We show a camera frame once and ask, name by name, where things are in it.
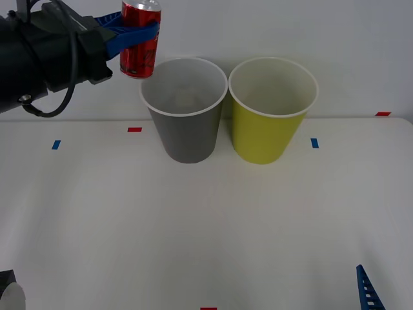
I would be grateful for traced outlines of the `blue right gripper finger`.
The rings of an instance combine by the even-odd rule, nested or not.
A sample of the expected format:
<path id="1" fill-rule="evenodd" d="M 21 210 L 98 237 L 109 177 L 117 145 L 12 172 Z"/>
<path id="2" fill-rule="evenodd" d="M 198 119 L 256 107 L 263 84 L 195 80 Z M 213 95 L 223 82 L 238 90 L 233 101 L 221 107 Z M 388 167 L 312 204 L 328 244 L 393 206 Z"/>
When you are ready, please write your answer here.
<path id="1" fill-rule="evenodd" d="M 385 310 L 362 265 L 356 267 L 361 310 Z"/>

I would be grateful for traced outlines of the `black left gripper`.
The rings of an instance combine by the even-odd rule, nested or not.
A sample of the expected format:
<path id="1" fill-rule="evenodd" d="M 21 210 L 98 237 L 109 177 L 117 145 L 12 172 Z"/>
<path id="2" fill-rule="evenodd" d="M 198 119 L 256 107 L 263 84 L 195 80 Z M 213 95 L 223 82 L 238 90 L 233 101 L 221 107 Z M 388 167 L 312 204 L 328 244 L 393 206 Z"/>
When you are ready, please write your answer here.
<path id="1" fill-rule="evenodd" d="M 107 61 L 157 36 L 159 23 L 123 26 L 122 13 L 81 16 L 64 2 L 46 2 L 33 12 L 25 3 L 25 88 L 60 91 L 112 77 Z"/>

